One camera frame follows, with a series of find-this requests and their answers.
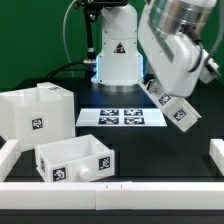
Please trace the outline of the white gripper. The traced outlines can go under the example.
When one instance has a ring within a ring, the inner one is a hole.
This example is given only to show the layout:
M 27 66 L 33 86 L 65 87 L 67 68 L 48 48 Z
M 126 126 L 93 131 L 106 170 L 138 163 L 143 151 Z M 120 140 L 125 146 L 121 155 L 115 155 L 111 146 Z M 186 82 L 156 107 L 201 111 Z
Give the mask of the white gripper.
M 202 64 L 191 72 L 200 55 L 200 47 L 186 35 L 168 34 L 159 38 L 149 22 L 149 10 L 144 9 L 138 27 L 138 40 L 151 64 L 157 80 L 171 96 L 188 97 L 198 81 Z

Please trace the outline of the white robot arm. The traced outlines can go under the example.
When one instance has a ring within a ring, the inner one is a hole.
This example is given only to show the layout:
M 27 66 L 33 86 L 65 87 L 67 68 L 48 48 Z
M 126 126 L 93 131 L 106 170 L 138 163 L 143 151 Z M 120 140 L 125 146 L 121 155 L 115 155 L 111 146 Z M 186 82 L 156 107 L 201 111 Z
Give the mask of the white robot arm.
M 142 59 L 156 81 L 174 97 L 185 98 L 210 61 L 198 38 L 217 0 L 145 0 L 141 14 L 127 4 L 102 10 L 102 49 L 95 82 L 134 86 Z

